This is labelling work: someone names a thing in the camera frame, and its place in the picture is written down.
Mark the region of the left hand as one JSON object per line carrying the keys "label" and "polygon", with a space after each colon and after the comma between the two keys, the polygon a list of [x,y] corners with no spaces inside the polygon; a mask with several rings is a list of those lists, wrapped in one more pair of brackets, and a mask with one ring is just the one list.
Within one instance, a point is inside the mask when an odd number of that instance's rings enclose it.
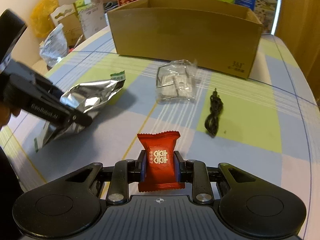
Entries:
{"label": "left hand", "polygon": [[2,129],[3,126],[6,126],[8,122],[10,121],[11,116],[19,116],[21,112],[20,108],[16,107],[9,107],[5,105],[3,102],[0,103],[0,129]]}

